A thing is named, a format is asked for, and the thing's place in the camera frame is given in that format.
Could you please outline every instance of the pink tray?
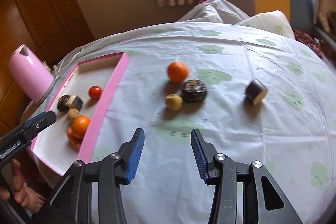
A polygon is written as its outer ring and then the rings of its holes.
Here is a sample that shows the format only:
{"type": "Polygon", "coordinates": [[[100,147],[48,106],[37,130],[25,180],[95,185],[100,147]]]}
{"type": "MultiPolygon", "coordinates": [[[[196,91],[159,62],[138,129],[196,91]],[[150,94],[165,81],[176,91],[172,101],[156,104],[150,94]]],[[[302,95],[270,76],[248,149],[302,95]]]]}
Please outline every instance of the pink tray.
{"type": "Polygon", "coordinates": [[[80,62],[70,71],[58,88],[45,110],[54,111],[57,114],[57,120],[33,140],[31,150],[59,175],[64,175],[75,160],[90,162],[105,112],[127,64],[128,57],[124,52],[80,62]],[[98,85],[103,89],[99,100],[90,99],[87,94],[93,85],[98,85]],[[91,119],[79,151],[71,145],[66,135],[71,125],[67,119],[67,111],[57,110],[58,98],[65,94],[78,95],[83,100],[80,114],[91,119]]]}

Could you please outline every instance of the red tomato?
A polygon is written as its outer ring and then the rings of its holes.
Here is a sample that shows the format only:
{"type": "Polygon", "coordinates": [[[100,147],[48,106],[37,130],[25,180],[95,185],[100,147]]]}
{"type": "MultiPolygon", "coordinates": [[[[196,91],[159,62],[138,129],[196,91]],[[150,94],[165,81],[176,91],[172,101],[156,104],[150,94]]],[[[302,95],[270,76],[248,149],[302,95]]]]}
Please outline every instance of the red tomato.
{"type": "Polygon", "coordinates": [[[90,87],[89,96],[92,99],[99,99],[100,96],[101,96],[101,88],[97,85],[94,85],[94,86],[90,87]]]}

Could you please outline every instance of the silver bolt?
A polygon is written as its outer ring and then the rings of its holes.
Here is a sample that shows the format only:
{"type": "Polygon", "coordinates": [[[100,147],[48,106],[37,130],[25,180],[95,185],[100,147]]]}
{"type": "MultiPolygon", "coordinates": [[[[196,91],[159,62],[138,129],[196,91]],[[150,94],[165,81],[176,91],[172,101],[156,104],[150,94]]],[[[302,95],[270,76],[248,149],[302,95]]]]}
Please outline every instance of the silver bolt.
{"type": "Polygon", "coordinates": [[[120,158],[120,154],[119,153],[112,153],[110,157],[113,160],[117,160],[118,158],[120,158]]]}
{"type": "Polygon", "coordinates": [[[225,155],[222,154],[222,153],[218,153],[218,154],[216,154],[215,157],[216,157],[216,159],[218,159],[218,160],[224,160],[224,159],[225,159],[225,155]]]}
{"type": "Polygon", "coordinates": [[[254,167],[256,167],[256,168],[260,168],[260,167],[262,167],[262,163],[260,162],[260,161],[258,161],[258,160],[255,160],[254,162],[253,162],[253,166],[254,167]]]}
{"type": "Polygon", "coordinates": [[[81,167],[83,165],[83,161],[82,160],[76,160],[74,163],[73,163],[73,166],[74,167],[81,167]]]}

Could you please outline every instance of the orange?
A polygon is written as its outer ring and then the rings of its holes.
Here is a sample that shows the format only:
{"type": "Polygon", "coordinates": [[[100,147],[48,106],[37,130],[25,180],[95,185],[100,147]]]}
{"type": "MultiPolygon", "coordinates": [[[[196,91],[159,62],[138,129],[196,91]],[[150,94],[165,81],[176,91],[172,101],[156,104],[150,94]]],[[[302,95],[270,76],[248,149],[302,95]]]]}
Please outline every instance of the orange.
{"type": "Polygon", "coordinates": [[[75,138],[83,139],[90,119],[84,115],[79,115],[71,125],[72,135],[75,138]]]}
{"type": "Polygon", "coordinates": [[[73,136],[73,132],[71,128],[67,130],[67,136],[68,136],[69,141],[74,145],[74,147],[76,147],[77,149],[81,147],[82,140],[75,138],[73,136]]]}
{"type": "Polygon", "coordinates": [[[188,68],[182,62],[173,62],[167,67],[167,74],[173,83],[181,83],[188,76],[188,68]]]}

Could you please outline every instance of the cut eggplant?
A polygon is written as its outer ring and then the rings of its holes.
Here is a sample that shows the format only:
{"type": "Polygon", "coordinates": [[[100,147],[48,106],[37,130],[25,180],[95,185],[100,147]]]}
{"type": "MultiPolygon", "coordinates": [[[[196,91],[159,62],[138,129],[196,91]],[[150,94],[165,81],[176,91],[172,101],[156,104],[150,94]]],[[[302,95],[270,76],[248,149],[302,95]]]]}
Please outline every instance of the cut eggplant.
{"type": "Polygon", "coordinates": [[[76,108],[80,111],[83,106],[83,101],[77,95],[71,95],[66,105],[69,108],[76,108]]]}
{"type": "Polygon", "coordinates": [[[197,79],[189,80],[182,85],[182,98],[187,103],[202,102],[208,94],[206,84],[197,79]]]}
{"type": "Polygon", "coordinates": [[[58,98],[57,101],[57,109],[59,111],[66,111],[69,107],[66,105],[68,100],[70,99],[70,95],[63,95],[62,97],[58,98]]]}
{"type": "Polygon", "coordinates": [[[258,105],[266,96],[268,89],[257,79],[253,79],[246,87],[245,95],[253,105],[258,105]]]}

